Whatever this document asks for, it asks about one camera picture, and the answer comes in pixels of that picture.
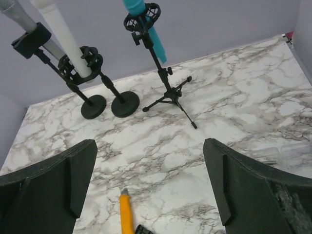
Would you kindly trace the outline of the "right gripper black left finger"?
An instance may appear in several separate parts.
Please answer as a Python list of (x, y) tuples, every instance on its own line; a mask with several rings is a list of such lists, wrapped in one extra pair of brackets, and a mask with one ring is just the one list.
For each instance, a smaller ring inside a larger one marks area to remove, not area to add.
[(0, 177), (2, 234), (71, 234), (80, 218), (97, 157), (86, 139)]

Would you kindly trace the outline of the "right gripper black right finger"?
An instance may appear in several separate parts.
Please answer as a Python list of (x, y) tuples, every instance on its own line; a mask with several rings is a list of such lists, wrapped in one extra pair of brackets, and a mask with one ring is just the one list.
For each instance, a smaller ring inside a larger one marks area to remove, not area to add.
[(247, 157), (208, 138), (203, 154), (228, 234), (310, 234), (312, 180)]

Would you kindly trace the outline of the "black shock-mount round-base stand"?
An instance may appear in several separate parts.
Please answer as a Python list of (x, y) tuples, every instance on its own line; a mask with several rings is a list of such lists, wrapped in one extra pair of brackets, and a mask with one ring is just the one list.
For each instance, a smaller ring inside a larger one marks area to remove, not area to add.
[(103, 57), (98, 53), (97, 48), (82, 46), (82, 59), (87, 61), (87, 67), (91, 69), (91, 75), (86, 78), (82, 78), (78, 73), (72, 74), (74, 66), (70, 63), (70, 59), (67, 55), (64, 55), (58, 62), (58, 69), (60, 76), (66, 82), (66, 85), (72, 92), (76, 93), (84, 103), (81, 107), (81, 114), (85, 119), (94, 119), (103, 113), (106, 108), (106, 99), (101, 95), (93, 95), (87, 97), (79, 89), (79, 85), (88, 81), (92, 81), (97, 77), (101, 78), (102, 83), (108, 88), (115, 98), (111, 105), (111, 110), (114, 116), (124, 118), (132, 115), (139, 107), (139, 97), (132, 91), (126, 91), (120, 93), (114, 86), (111, 79), (104, 75), (101, 71), (103, 64)]

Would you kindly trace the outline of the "black clip microphone stand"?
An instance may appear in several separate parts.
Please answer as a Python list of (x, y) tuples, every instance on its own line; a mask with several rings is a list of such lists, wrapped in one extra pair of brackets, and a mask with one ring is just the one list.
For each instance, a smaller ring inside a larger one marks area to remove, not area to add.
[(87, 64), (91, 66), (91, 75), (83, 79), (78, 73), (72, 73), (74, 66), (70, 64), (69, 57), (64, 55), (55, 66), (51, 60), (45, 55), (41, 46), (43, 46), (51, 37), (51, 33), (40, 22), (37, 23), (35, 29), (30, 33), (25, 33), (18, 39), (14, 40), (12, 47), (24, 58), (29, 59), (32, 55), (36, 55), (44, 64), (49, 65), (66, 83), (67, 87), (77, 94), (83, 101), (81, 114), (85, 119), (94, 119), (105, 110), (106, 99), (101, 95), (93, 95), (87, 97), (79, 89), (79, 85), (95, 79), (99, 73), (103, 59), (94, 47), (82, 46), (83, 58), (87, 60)]

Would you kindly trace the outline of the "white microphone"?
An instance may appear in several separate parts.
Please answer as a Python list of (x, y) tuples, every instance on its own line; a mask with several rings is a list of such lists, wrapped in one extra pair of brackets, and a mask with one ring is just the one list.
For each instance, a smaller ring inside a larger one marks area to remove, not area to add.
[(87, 61), (81, 58), (82, 51), (65, 22), (56, 2), (54, 0), (32, 0), (31, 3), (38, 9), (51, 28), (78, 74), (82, 78), (91, 75), (92, 71), (87, 67)]

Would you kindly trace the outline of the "grey silver microphone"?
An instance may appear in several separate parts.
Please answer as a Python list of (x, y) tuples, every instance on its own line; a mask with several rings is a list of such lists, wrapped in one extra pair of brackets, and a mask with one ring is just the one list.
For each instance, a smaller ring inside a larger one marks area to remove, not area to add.
[[(16, 22), (27, 33), (34, 31), (37, 26), (37, 23), (26, 13), (18, 0), (1, 0), (0, 12)], [(63, 50), (52, 39), (49, 39), (43, 47), (57, 60), (65, 55)]]

